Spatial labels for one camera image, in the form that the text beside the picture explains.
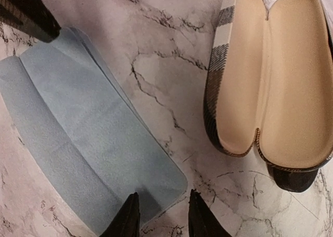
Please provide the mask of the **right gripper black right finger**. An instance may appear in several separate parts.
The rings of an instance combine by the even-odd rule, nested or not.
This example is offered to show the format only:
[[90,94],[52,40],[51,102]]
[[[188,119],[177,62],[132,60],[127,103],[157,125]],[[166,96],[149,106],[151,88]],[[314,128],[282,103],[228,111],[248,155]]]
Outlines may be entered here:
[[189,199],[188,232],[190,237],[231,237],[194,189]]

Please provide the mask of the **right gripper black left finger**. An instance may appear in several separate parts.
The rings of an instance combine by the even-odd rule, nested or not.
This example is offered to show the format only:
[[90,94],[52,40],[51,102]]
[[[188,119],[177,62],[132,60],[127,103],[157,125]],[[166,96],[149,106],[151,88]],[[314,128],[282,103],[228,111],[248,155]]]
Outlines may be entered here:
[[130,194],[100,237],[139,237],[139,195]]

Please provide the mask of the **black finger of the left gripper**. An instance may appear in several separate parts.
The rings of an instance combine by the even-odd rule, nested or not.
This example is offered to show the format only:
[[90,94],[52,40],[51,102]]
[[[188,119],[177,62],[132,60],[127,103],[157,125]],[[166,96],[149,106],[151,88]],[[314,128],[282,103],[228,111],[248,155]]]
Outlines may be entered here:
[[42,0],[1,0],[1,22],[46,43],[61,30]]

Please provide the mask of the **brown striped glasses case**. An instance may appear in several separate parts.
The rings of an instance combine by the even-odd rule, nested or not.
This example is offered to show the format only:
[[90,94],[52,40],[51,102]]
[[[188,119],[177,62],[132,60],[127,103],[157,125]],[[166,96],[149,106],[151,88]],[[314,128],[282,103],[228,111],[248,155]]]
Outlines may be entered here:
[[283,190],[332,159],[332,38],[321,0],[223,0],[203,99],[206,133],[235,157],[256,148]]

